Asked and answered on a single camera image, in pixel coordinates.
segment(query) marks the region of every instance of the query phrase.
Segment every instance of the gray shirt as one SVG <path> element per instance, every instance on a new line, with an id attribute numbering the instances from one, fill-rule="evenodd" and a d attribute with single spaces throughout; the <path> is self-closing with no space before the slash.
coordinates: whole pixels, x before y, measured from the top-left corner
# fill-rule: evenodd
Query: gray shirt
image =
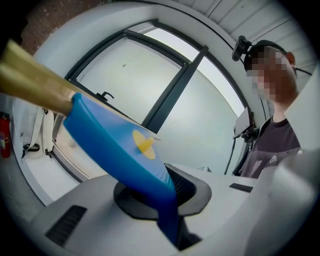
<path id="1" fill-rule="evenodd" d="M 285 157 L 296 154 L 299 149 L 300 144 L 288 120 L 273 122 L 271 118 L 264 125 L 244 162 L 240 170 L 241 176 L 257 179 L 264 168 L 277 166 Z"/>

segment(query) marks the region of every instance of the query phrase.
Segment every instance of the fire extinguisher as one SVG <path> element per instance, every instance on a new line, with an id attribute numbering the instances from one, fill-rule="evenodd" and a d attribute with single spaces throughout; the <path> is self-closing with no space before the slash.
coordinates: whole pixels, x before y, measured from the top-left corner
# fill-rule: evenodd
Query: fire extinguisher
<path id="1" fill-rule="evenodd" d="M 0 118 L 0 148 L 3 158 L 10 157 L 10 121 L 8 114 L 2 114 Z"/>

